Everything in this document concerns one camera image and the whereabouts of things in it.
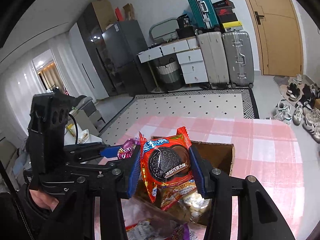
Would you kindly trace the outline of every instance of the suitcase handle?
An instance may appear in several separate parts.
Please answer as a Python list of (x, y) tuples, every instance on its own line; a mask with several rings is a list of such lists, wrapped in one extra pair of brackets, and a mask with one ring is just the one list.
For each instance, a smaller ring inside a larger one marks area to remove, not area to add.
[(202, 10), (202, 12), (209, 12), (209, 9), (207, 7), (207, 4), (205, 3), (205, 1), (201, 1), (199, 2), (200, 8)]
[(242, 65), (244, 66), (246, 64), (245, 55), (240, 53), (240, 56), (243, 58), (243, 64)]

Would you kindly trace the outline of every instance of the oreo package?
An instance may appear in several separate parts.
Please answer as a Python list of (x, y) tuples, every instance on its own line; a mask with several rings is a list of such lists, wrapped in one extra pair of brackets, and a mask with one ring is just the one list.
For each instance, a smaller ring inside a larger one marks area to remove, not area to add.
[(153, 203), (158, 187), (175, 187), (192, 178), (188, 153), (191, 141), (184, 126), (174, 136), (148, 141), (139, 133), (139, 138), (142, 179)]

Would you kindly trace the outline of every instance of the silver suitcase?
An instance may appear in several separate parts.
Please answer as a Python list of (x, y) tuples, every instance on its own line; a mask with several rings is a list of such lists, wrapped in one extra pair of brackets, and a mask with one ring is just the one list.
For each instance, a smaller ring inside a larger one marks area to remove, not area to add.
[(226, 51), (230, 82), (236, 85), (253, 87), (253, 56), (249, 34), (246, 31), (227, 32), (222, 35)]
[(204, 65), (211, 84), (228, 84), (229, 71), (221, 32), (198, 35)]

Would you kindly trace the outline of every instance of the teal suitcase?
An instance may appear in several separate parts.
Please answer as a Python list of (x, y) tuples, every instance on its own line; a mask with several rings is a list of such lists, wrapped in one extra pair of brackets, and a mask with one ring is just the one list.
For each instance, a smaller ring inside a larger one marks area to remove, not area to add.
[(220, 25), (211, 0), (188, 0), (198, 27), (220, 30)]

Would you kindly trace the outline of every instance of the human hand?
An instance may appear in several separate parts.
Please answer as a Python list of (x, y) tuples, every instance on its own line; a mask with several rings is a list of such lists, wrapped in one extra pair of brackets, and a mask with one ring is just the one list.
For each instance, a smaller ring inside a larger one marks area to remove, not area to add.
[(32, 200), (41, 208), (51, 209), (53, 211), (59, 203), (59, 200), (40, 190), (29, 189)]

